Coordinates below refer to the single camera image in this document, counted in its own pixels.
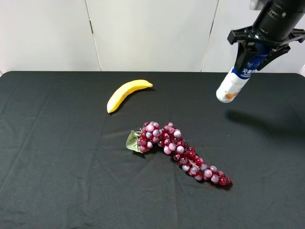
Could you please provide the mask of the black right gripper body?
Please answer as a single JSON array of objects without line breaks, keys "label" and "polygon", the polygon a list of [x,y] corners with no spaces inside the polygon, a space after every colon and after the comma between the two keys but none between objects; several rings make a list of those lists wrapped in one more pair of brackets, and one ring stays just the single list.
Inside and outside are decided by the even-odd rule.
[{"label": "black right gripper body", "polygon": [[282,46],[294,41],[302,43],[305,40],[305,31],[302,29],[293,29],[285,39],[277,41],[275,39],[267,38],[258,31],[254,31],[252,27],[249,26],[238,30],[231,30],[227,40],[231,45],[236,42],[252,42],[261,43],[267,46]]}]

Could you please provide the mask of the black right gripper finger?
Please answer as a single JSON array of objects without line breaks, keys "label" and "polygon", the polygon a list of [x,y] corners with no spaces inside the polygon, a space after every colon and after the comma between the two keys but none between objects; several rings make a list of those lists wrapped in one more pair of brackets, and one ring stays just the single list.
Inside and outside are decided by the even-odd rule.
[{"label": "black right gripper finger", "polygon": [[291,50],[290,46],[288,44],[272,48],[270,53],[263,58],[261,63],[258,65],[257,70],[262,70],[264,67],[266,67],[270,62],[277,59],[278,57],[287,54]]},{"label": "black right gripper finger", "polygon": [[257,55],[257,49],[254,42],[239,42],[238,52],[235,60],[234,68],[241,71],[247,63]]}]

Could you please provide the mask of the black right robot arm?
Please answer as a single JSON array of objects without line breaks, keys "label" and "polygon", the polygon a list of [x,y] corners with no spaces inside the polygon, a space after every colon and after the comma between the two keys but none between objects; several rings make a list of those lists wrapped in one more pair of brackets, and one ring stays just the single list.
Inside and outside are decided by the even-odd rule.
[{"label": "black right robot arm", "polygon": [[251,60],[262,57],[255,67],[261,70],[290,51],[289,43],[305,40],[305,31],[295,25],[305,14],[303,0],[269,0],[252,26],[231,30],[227,40],[238,43],[234,68],[240,72]]}]

